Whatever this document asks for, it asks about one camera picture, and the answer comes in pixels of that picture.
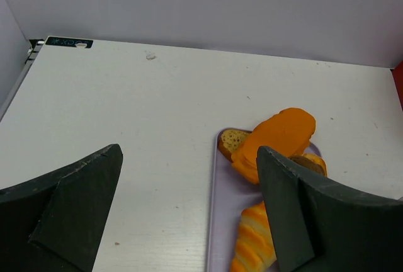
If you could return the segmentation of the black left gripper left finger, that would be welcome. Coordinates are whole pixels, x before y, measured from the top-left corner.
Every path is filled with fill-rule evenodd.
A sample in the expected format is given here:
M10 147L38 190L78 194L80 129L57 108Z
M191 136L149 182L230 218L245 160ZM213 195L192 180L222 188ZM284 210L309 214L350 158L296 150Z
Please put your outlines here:
M1 271L92 271L123 154L108 145L1 190Z

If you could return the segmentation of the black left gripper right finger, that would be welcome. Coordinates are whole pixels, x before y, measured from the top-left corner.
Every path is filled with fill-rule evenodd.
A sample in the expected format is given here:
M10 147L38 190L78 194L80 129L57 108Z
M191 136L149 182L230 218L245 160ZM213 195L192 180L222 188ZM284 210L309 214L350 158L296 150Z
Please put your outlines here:
M402 202L258 149L259 187L281 271L401 271Z

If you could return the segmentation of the striped croissant bread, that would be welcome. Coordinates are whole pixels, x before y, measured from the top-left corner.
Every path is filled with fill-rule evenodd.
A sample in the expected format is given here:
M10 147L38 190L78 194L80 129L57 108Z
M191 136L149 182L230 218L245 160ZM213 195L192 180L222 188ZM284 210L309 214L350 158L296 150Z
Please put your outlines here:
M264 202L244 209L237 229L231 271L267 271L276 261Z

